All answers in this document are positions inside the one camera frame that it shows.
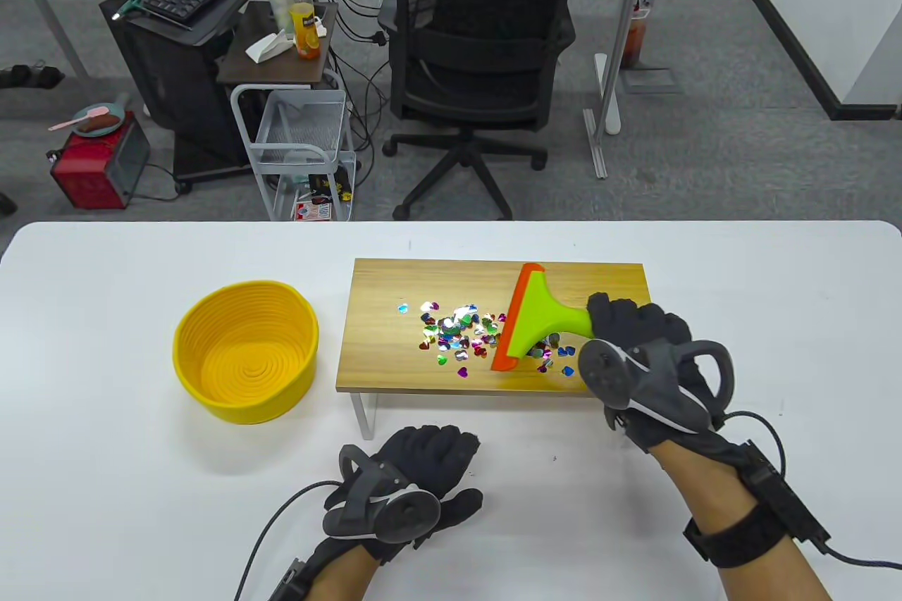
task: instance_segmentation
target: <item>chair wheel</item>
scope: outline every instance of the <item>chair wheel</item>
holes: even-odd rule
[[[0,192],[0,216],[12,216],[18,209],[19,207],[12,199]]]

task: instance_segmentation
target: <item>chair base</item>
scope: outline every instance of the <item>chair base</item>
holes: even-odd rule
[[[18,208],[16,203],[6,196],[6,193],[0,192],[0,216],[12,216]]]
[[[414,189],[410,191],[404,201],[395,207],[392,218],[396,221],[406,221],[410,217],[410,205],[417,199],[426,194],[433,185],[435,185],[442,176],[451,171],[455,164],[460,166],[473,167],[479,180],[486,186],[489,195],[498,206],[502,217],[499,221],[513,221],[513,212],[510,211],[509,204],[505,196],[500,191],[498,183],[486,166],[483,160],[484,154],[508,154],[508,156],[529,157],[531,162],[529,165],[535,171],[541,171],[548,162],[548,151],[523,146],[515,146],[515,144],[497,141],[493,138],[476,137],[471,130],[461,130],[457,134],[394,134],[389,140],[383,144],[383,154],[386,157],[392,157],[397,154],[397,146],[405,144],[405,146],[415,147],[435,147],[445,150],[445,156],[439,160],[438,164],[432,167],[431,172],[427,173],[422,181],[416,184]]]

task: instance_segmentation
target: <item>gloved hand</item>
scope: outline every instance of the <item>gloved hand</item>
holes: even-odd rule
[[[460,483],[470,461],[479,449],[479,440],[471,433],[461,433],[454,425],[442,427],[426,425],[419,429],[405,427],[386,441],[374,460],[392,463],[410,482],[431,492],[439,500]],[[326,509],[331,509],[347,499],[348,491],[360,476],[360,470],[326,498]],[[433,533],[444,531],[473,516],[483,506],[483,493],[467,488],[453,498],[442,501],[442,512],[432,531],[416,539],[414,549],[428,540]],[[387,544],[379,540],[359,540],[367,552],[380,562],[392,560],[408,543]]]
[[[595,337],[607,340],[623,350],[652,340],[666,340],[673,345],[680,345],[692,340],[689,326],[676,314],[665,314],[656,304],[637,307],[629,299],[611,301],[607,294],[594,294],[587,305],[592,318],[592,331]],[[692,392],[705,408],[711,412],[715,425],[724,411],[719,410],[715,396],[709,388],[702,373],[699,372],[695,360],[686,360],[677,367],[679,384]],[[605,407],[605,418],[611,429],[619,424],[626,435],[645,453],[651,447],[670,440],[692,452],[709,457],[732,466],[742,466],[746,457],[738,446],[725,440],[716,431],[689,434],[674,430],[673,427],[648,417],[639,411],[628,409],[615,411]]]

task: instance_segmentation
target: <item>wooden cutting board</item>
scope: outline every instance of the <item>wooden cutting board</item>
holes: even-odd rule
[[[632,298],[637,304],[651,302],[642,265],[601,263],[542,263],[548,270],[552,295],[573,307],[584,307],[594,292],[611,298]],[[467,350],[469,359],[458,362],[453,351],[439,352],[432,343],[419,349],[424,339],[420,306],[437,302],[431,311],[437,321],[460,306],[474,304],[480,315],[506,314],[517,284],[522,262],[460,260],[357,259],[351,297],[347,305],[345,336],[338,364],[338,392],[403,392],[404,394],[549,394],[586,395],[578,375],[568,378],[564,366],[576,369],[576,357],[559,357],[547,373],[539,373],[541,360],[522,359],[506,373],[490,369],[494,347],[486,359]],[[409,306],[406,314],[399,311]],[[473,337],[473,331],[465,335]],[[575,347],[583,337],[561,334],[561,346]],[[447,363],[439,365],[444,355]],[[467,378],[458,376],[461,366]]]

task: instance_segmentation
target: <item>yellow basket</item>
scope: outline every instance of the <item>yellow basket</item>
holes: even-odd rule
[[[172,361],[181,384],[229,423],[265,423],[290,411],[316,373],[319,324],[296,289],[279,282],[226,286],[178,324]]]

